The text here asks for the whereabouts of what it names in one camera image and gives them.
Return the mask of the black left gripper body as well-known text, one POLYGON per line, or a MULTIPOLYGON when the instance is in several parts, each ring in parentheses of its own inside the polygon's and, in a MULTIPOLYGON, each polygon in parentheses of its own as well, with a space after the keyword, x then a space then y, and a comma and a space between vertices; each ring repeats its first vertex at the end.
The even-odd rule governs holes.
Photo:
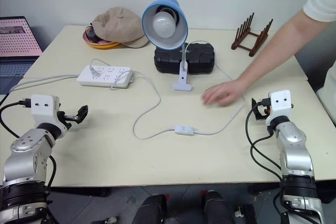
POLYGON ((65 119, 65 112, 64 111, 58 111, 57 112, 57 118, 64 125, 64 121, 66 121, 66 119, 65 119))

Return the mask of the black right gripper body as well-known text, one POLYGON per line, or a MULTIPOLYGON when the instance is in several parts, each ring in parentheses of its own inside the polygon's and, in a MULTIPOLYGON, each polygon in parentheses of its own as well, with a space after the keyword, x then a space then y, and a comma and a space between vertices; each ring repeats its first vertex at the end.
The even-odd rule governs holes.
POLYGON ((271 100, 270 98, 262 99, 260 102, 258 102, 258 105, 262 107, 264 110, 264 113, 261 115, 261 118, 265 120, 270 115, 271 100))

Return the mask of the person's bare hand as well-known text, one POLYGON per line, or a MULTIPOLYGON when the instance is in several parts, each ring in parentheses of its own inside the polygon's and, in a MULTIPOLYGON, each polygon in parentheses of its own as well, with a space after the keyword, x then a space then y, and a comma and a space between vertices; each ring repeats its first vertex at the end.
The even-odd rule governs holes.
POLYGON ((218 106, 227 106, 235 102, 247 87, 239 80, 223 82, 209 87, 202 95, 204 105, 216 103, 218 106))

